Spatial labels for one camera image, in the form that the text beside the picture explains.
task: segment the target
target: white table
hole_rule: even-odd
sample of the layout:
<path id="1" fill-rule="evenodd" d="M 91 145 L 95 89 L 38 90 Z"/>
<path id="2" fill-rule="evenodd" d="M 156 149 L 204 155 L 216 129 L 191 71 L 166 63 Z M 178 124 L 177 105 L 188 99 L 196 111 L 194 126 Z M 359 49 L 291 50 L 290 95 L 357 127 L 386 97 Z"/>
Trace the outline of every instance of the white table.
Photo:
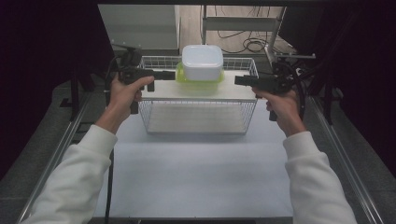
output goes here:
<path id="1" fill-rule="evenodd" d="M 111 217 L 291 217 L 285 135 L 259 100 L 246 135 L 147 134 L 139 115 L 118 132 Z M 107 182 L 95 217 L 106 209 Z"/>

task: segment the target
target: black cable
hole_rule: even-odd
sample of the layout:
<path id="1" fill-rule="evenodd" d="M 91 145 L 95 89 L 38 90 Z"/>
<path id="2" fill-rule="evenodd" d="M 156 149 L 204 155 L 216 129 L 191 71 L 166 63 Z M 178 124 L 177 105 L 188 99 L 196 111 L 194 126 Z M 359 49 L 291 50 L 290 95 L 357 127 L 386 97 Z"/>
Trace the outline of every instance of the black cable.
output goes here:
<path id="1" fill-rule="evenodd" d="M 252 44 L 260 44 L 260 45 L 262 45 L 262 48 L 260 50 L 250 50 L 249 49 L 251 52 L 255 52 L 255 51 L 260 52 L 260 51 L 262 51 L 265 48 L 265 44 L 267 44 L 266 40 L 261 39 L 261 38 L 257 38 L 257 37 L 250 37 L 250 38 L 246 39 L 244 41 L 244 44 L 246 43 L 246 41 L 250 41 L 250 42 L 252 42 Z M 277 49 L 275 47 L 274 47 L 274 51 L 277 52 L 277 53 L 281 52 L 279 49 Z"/>
<path id="2" fill-rule="evenodd" d="M 202 5 L 200 6 L 200 10 L 199 10 L 199 33 L 201 34 L 201 41 L 202 41 Z"/>
<path id="3" fill-rule="evenodd" d="M 257 10 L 256 17 L 259 17 L 259 14 L 260 14 L 260 8 L 262 8 L 262 7 L 259 7 L 259 10 Z"/>
<path id="4" fill-rule="evenodd" d="M 245 46 L 246 49 L 248 49 L 250 52 L 253 52 L 253 53 L 259 53 L 264 49 L 264 46 L 262 45 L 262 42 L 260 41 L 260 39 L 255 38 L 255 37 L 247 38 L 246 40 L 244 40 L 243 45 Z M 259 45 L 261 48 L 260 49 L 250 49 L 249 48 L 250 45 Z"/>
<path id="5" fill-rule="evenodd" d="M 105 212 L 105 224 L 108 224 L 110 217 L 110 206 L 111 206 L 111 194 L 113 192 L 113 172 L 114 172 L 114 148 L 110 153 L 111 164 L 108 167 L 108 180 L 107 180 L 107 201 L 106 201 L 106 212 Z"/>
<path id="6" fill-rule="evenodd" d="M 291 75 L 293 77 L 294 80 L 294 84 L 297 87 L 297 92 L 299 95 L 299 99 L 300 99 L 300 109 L 299 109 L 299 114 L 300 114 L 300 119 L 304 118 L 304 112 L 305 112 L 305 94 L 304 94 L 304 90 L 303 90 L 303 86 L 301 85 L 301 80 L 298 77 L 296 71 L 287 63 L 283 63 L 285 64 L 289 70 L 291 71 Z"/>
<path id="7" fill-rule="evenodd" d="M 217 6 L 215 6 L 215 16 L 218 16 Z M 220 35 L 220 31 L 218 31 L 218 36 L 219 36 L 220 38 L 222 38 L 222 39 L 225 39 L 225 38 L 233 37 L 233 36 L 236 36 L 236 35 L 240 35 L 240 34 L 242 34 L 242 33 L 244 33 L 244 32 L 245 32 L 245 31 L 241 31 L 241 32 L 238 32 L 238 33 L 233 34 L 233 35 L 221 36 L 221 35 Z"/>
<path id="8" fill-rule="evenodd" d="M 114 66 L 114 63 L 117 62 L 117 59 L 120 56 L 115 56 L 108 65 L 107 73 L 105 76 L 105 97 L 106 97 L 106 106 L 110 104 L 110 85 L 112 81 L 112 77 L 110 75 L 111 69 Z M 109 214 L 110 214 L 110 205 L 111 205 L 111 194 L 113 189 L 113 166 L 114 166 L 114 148 L 110 153 L 111 164 L 108 168 L 108 181 L 107 181 L 107 201 L 106 201 L 106 212 L 105 212 L 105 224 L 108 223 Z"/>
<path id="9" fill-rule="evenodd" d="M 249 13 L 247 14 L 247 17 L 248 17 L 248 15 L 250 15 L 250 13 L 254 12 L 254 10 L 256 10 L 256 7 L 253 7 L 253 8 L 249 11 Z"/>
<path id="10" fill-rule="evenodd" d="M 241 52 L 245 51 L 245 49 L 246 49 L 246 48 L 241 49 L 241 50 L 239 50 L 239 51 L 227 51 L 227 50 L 225 50 L 225 49 L 221 49 L 221 50 L 224 51 L 224 52 L 226 52 L 226 53 L 241 53 Z"/>
<path id="11" fill-rule="evenodd" d="M 300 81 L 304 84 L 304 95 L 307 95 L 308 86 L 306 85 L 304 80 L 300 79 Z"/>

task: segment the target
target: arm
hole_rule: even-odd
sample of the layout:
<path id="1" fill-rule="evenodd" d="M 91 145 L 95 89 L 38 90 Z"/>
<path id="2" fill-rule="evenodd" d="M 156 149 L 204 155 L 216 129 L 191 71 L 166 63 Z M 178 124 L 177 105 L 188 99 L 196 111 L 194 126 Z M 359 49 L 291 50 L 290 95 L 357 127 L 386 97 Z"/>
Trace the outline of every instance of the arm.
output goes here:
<path id="1" fill-rule="evenodd" d="M 268 100 L 267 109 L 276 112 L 276 122 L 288 137 L 283 145 L 288 155 L 286 170 L 293 222 L 356 223 L 327 155 L 318 150 L 298 115 L 295 92 L 277 96 L 254 88 L 253 91 Z"/>
<path id="2" fill-rule="evenodd" d="M 22 223 L 78 224 L 92 218 L 110 165 L 109 155 L 117 142 L 115 133 L 129 117 L 132 101 L 141 100 L 139 88 L 153 79 L 144 77 L 124 86 L 114 78 L 109 106 L 78 145 L 66 150 L 35 200 L 31 216 Z"/>

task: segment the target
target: metal grid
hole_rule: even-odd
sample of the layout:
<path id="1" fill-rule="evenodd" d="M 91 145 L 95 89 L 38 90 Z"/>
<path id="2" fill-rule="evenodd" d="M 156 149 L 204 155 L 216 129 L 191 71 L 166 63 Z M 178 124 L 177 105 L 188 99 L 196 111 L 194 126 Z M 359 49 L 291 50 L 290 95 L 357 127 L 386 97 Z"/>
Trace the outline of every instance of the metal grid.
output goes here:
<path id="1" fill-rule="evenodd" d="M 176 70 L 181 57 L 143 57 L 140 67 Z M 224 58 L 223 69 L 258 76 L 250 58 Z M 257 100 L 149 99 L 139 103 L 148 133 L 245 134 Z"/>

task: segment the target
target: food container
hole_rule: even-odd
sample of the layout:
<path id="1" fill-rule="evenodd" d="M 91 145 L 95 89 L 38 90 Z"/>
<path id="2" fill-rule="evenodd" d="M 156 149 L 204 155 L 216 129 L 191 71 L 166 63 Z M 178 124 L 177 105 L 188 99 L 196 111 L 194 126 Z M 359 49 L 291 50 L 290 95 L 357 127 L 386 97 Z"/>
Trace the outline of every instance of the food container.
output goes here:
<path id="1" fill-rule="evenodd" d="M 191 81 L 218 80 L 223 66 L 221 49 L 215 45 L 188 45 L 182 51 L 186 79 Z"/>

